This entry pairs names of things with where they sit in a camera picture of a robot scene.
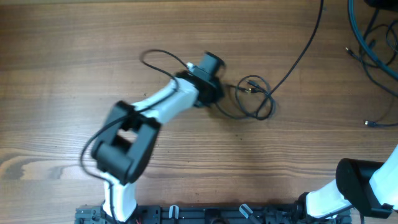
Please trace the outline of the black usb cable gold plug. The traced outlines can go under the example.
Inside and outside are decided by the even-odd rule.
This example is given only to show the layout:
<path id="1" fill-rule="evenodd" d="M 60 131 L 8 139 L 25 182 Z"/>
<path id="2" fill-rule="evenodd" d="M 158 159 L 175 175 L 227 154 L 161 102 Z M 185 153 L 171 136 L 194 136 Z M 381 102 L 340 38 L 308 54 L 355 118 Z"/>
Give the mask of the black usb cable gold plug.
<path id="1" fill-rule="evenodd" d="M 371 19 L 364 31 L 363 34 L 360 33 L 358 24 L 356 22 L 355 14 L 354 14 L 354 9 L 353 8 L 348 8 L 348 19 L 349 23 L 351 25 L 351 28 L 353 30 L 354 36 L 357 38 L 358 41 L 358 53 L 354 53 L 351 49 L 346 48 L 346 51 L 354 58 L 356 59 L 362 66 L 365 75 L 369 78 L 369 80 L 378 86 L 381 90 L 385 91 L 389 95 L 391 95 L 393 98 L 397 98 L 397 92 L 394 90 L 391 90 L 387 86 L 383 85 L 379 81 L 377 81 L 370 73 L 369 68 L 376 68 L 382 70 L 384 73 L 386 73 L 388 76 L 391 78 L 397 80 L 397 72 L 394 72 L 389 68 L 390 64 L 394 62 L 394 60 L 397 58 L 397 32 L 394 30 L 394 26 L 397 24 L 397 19 L 393 20 L 390 24 L 379 24 L 377 26 L 374 26 L 374 23 L 379 15 L 380 10 L 382 8 L 375 8 L 373 15 L 371 16 Z M 393 54 L 391 58 L 387 62 L 383 62 L 380 60 L 377 55 L 374 53 L 373 48 L 376 44 L 375 40 L 367 41 L 367 38 L 370 33 L 374 32 L 375 30 L 385 27 L 386 28 L 386 34 L 385 34 L 385 41 L 386 44 L 393 50 Z"/>

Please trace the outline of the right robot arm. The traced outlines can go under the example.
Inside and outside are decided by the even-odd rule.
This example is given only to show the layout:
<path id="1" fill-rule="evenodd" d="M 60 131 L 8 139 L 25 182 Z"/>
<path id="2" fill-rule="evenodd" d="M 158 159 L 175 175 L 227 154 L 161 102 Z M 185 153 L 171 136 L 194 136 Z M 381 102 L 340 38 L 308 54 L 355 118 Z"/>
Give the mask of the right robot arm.
<path id="1" fill-rule="evenodd" d="M 380 219 L 397 211 L 397 149 L 385 162 L 340 160 L 335 179 L 318 190 L 303 193 L 295 214 L 309 223 L 337 221 L 352 208 L 363 217 Z"/>

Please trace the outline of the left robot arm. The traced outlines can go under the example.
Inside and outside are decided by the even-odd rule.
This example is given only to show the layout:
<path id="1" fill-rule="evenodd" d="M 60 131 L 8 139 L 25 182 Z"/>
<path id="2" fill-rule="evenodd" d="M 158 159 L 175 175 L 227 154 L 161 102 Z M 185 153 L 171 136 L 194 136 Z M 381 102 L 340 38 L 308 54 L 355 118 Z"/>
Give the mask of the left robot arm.
<path id="1" fill-rule="evenodd" d="M 162 126 L 185 110 L 210 106 L 224 96 L 216 76 L 225 66 L 222 59 L 205 52 L 199 65 L 183 66 L 169 73 L 169 83 L 154 95 L 133 104 L 117 102 L 87 142 L 100 171 L 97 178 L 105 187 L 105 200 L 91 216 L 93 223 L 136 221 L 136 181 L 150 161 Z"/>

